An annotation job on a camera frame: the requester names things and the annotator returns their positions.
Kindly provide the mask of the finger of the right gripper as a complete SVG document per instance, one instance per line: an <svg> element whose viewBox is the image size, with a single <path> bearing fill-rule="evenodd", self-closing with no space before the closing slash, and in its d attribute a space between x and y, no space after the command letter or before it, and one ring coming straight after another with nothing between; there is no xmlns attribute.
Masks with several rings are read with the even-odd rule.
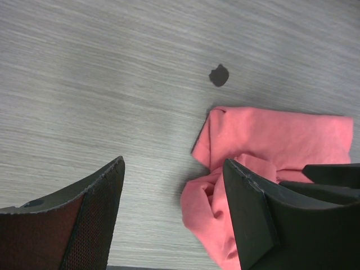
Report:
<svg viewBox="0 0 360 270"><path fill-rule="evenodd" d="M359 202L359 189L325 184L282 181L280 186L328 203L347 205Z"/></svg>
<svg viewBox="0 0 360 270"><path fill-rule="evenodd" d="M306 165L301 172L319 185L359 186L359 163Z"/></svg>

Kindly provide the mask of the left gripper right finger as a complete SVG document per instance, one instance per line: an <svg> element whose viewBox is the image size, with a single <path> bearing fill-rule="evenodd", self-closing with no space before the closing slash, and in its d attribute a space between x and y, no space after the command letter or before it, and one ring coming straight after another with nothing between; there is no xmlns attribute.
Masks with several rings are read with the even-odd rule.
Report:
<svg viewBox="0 0 360 270"><path fill-rule="evenodd" d="M359 202L299 194L233 159L223 178L242 269L359 268Z"/></svg>

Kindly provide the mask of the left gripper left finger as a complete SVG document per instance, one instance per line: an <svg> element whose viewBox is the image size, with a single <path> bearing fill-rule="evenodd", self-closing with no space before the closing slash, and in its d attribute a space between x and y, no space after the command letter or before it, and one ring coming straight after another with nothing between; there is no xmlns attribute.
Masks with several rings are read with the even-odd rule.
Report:
<svg viewBox="0 0 360 270"><path fill-rule="evenodd" d="M106 269L125 173L119 156L20 207L1 209L1 269Z"/></svg>

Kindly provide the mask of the pink t shirt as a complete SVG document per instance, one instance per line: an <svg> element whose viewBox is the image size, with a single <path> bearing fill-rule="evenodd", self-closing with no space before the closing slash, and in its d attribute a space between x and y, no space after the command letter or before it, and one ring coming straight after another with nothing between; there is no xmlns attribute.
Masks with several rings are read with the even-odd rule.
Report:
<svg viewBox="0 0 360 270"><path fill-rule="evenodd" d="M347 164L354 121L253 107L216 107L206 119L192 156L209 174L187 182L182 220L221 269L239 269L223 163L234 159L274 182L307 183L308 164Z"/></svg>

